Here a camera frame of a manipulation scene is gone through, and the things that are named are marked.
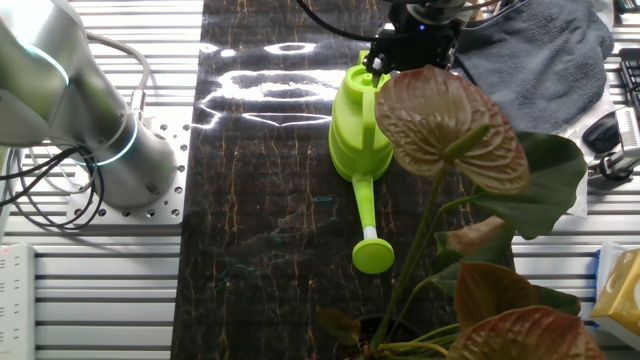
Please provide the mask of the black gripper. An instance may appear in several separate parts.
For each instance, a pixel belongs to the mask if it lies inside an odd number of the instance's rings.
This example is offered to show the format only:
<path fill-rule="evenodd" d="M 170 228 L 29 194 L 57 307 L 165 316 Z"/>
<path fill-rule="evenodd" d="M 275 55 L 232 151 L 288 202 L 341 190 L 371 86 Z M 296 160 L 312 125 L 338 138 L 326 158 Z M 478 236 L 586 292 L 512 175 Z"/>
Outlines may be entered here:
<path fill-rule="evenodd" d="M 463 27 L 462 8 L 462 0 L 393 1 L 390 26 L 379 28 L 363 60 L 372 86 L 387 70 L 446 68 Z"/>

